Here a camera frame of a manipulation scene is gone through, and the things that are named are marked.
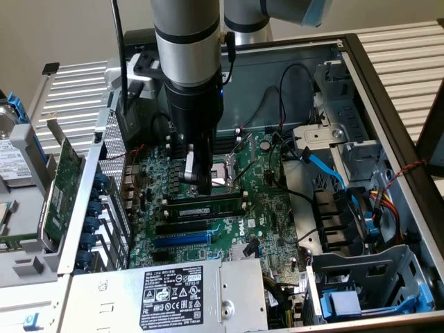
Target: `sticker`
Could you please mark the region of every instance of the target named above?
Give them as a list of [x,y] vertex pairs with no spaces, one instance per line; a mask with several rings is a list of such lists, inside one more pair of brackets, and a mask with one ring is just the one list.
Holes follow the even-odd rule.
[[179,212],[179,216],[188,216],[188,215],[199,215],[199,214],[209,214],[209,208],[200,208],[199,210],[181,210]]
[[307,273],[299,273],[299,292],[304,293],[307,290]]
[[53,198],[51,202],[55,207],[57,207],[59,195],[60,195],[60,190],[58,189],[57,185],[54,185]]
[[203,266],[145,272],[140,327],[203,324]]
[[223,71],[222,72],[222,80],[223,80],[223,82],[225,82],[226,80],[227,80],[227,77],[230,75],[230,72],[229,71]]
[[58,223],[57,219],[53,217],[53,223],[60,229],[60,223]]
[[[270,269],[270,277],[274,279],[273,272],[271,269]],[[273,295],[271,295],[271,292],[267,291],[267,293],[268,293],[268,301],[270,302],[270,307],[275,307],[276,305],[279,305],[277,300],[273,297]]]
[[60,206],[62,205],[62,197],[63,197],[63,191],[60,191],[57,204],[57,213],[60,213]]
[[31,171],[22,153],[9,140],[0,140],[0,176],[4,180],[29,178]]

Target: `yellow wire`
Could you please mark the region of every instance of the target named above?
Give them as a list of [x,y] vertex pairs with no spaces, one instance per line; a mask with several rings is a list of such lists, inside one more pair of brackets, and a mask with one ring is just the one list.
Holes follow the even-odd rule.
[[264,276],[264,280],[270,282],[272,285],[276,284],[276,282],[268,276]]
[[[371,194],[374,194],[377,196],[377,191],[370,191]],[[384,199],[386,199],[389,203],[391,203],[393,205],[392,200],[390,200],[389,196],[387,195],[387,193],[384,192],[383,194]]]
[[291,311],[287,311],[287,315],[288,315],[288,317],[289,317],[289,327],[293,327],[293,324],[291,323],[292,322],[292,320],[291,320]]

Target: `black cable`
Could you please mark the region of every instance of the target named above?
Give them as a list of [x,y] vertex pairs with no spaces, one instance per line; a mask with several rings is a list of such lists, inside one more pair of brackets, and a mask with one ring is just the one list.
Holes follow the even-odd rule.
[[275,150],[276,146],[277,146],[278,142],[276,142],[273,147],[270,150],[269,156],[268,156],[268,170],[270,171],[270,175],[271,175],[271,180],[273,181],[273,183],[279,187],[282,191],[285,191],[287,193],[293,194],[295,196],[299,196],[300,198],[304,198],[308,203],[310,203],[310,205],[313,205],[313,200],[310,199],[308,196],[299,193],[299,192],[295,192],[295,191],[291,191],[290,189],[287,189],[286,187],[283,187],[281,184],[279,184],[274,175],[273,172],[271,171],[271,155],[273,154],[273,151]]
[[228,73],[228,77],[227,77],[227,79],[225,80],[225,82],[222,83],[222,85],[227,85],[227,84],[230,82],[231,74],[233,73],[233,66],[234,66],[234,61],[231,62],[231,65],[230,65],[230,72]]
[[[309,108],[309,117],[308,120],[309,122],[313,119],[313,104],[314,104],[314,87],[313,87],[313,78],[311,76],[311,72],[310,70],[307,68],[307,66],[305,66],[303,63],[301,62],[295,62],[289,66],[287,66],[287,68],[284,70],[284,73],[282,74],[281,78],[280,78],[280,84],[279,84],[279,117],[281,118],[281,124],[280,127],[282,128],[282,125],[284,125],[284,122],[287,120],[287,113],[285,112],[285,107],[284,107],[284,101],[282,99],[282,82],[284,81],[284,77],[285,74],[288,72],[288,70],[290,70],[290,68],[292,67],[299,67],[302,68],[305,73],[307,73],[309,82],[310,82],[310,92],[311,92],[311,98],[310,98],[310,108]],[[282,109],[284,110],[284,118],[282,119]]]
[[293,141],[293,138],[289,137],[288,139],[285,139],[284,142],[282,142],[282,145],[280,147],[280,152],[279,152],[280,164],[283,163],[283,159],[284,158],[285,158],[286,161],[289,161],[289,160],[291,160],[291,161],[299,161],[300,160],[300,158],[297,157],[297,156],[296,157],[284,156],[284,148],[288,149],[288,143],[292,142],[292,141]]
[[310,230],[306,234],[304,234],[301,238],[298,237],[298,239],[285,239],[283,230],[281,228],[278,228],[277,230],[279,231],[279,237],[281,238],[281,240],[283,240],[283,242],[285,244],[289,244],[289,245],[298,245],[301,241],[306,239],[309,235],[311,235],[315,231],[318,231],[318,229],[315,228],[315,229]]
[[159,117],[165,117],[165,119],[170,122],[171,118],[169,115],[167,115],[166,113],[163,112],[156,112],[153,117],[151,118],[151,122],[150,122],[150,134],[153,136],[153,139],[155,139],[155,135],[154,135],[154,122],[157,118]]
[[289,152],[297,159],[300,160],[300,158],[294,153],[294,151],[290,148],[288,142],[292,141],[292,138],[288,138],[288,139],[284,139],[281,134],[279,134],[278,132],[274,132],[273,135],[277,135],[277,137],[279,137],[280,141],[282,141],[282,145],[286,146],[286,148],[289,150]]
[[240,127],[240,129],[243,129],[243,128],[247,127],[248,124],[249,124],[251,121],[253,121],[253,119],[259,114],[259,111],[262,109],[262,106],[263,106],[264,103],[265,103],[266,97],[267,97],[268,94],[269,94],[270,92],[272,92],[273,90],[275,90],[275,91],[279,94],[279,89],[278,89],[278,87],[276,87],[275,85],[271,85],[270,87],[266,88],[264,94],[262,95],[261,102],[259,103],[259,106],[257,107],[255,113],[253,113],[253,115],[249,118],[249,120],[247,120],[247,122],[246,122],[244,125],[242,125],[242,126]]
[[114,27],[117,34],[117,46],[119,47],[119,60],[120,60],[120,74],[122,77],[122,91],[121,91],[121,111],[126,114],[127,100],[128,100],[128,75],[126,73],[126,57],[125,57],[125,45],[123,44],[123,31],[122,23],[120,21],[119,6],[117,0],[111,0],[112,16],[114,17]]

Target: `white wall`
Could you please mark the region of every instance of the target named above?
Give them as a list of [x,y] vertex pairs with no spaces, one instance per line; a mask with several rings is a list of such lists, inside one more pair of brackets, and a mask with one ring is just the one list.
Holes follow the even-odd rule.
[[[148,0],[119,5],[125,31],[153,26]],[[444,0],[333,0],[320,28],[271,24],[278,39],[438,17],[444,17]],[[0,88],[13,90],[28,106],[47,62],[70,65],[117,55],[110,0],[0,0],[0,45]]]

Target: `warning label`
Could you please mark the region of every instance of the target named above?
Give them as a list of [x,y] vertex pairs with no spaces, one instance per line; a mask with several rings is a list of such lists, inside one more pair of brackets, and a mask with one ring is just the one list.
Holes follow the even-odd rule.
[[31,172],[22,153],[9,140],[0,140],[0,176],[4,180],[29,178]]
[[140,327],[145,330],[203,324],[203,266],[145,273]]

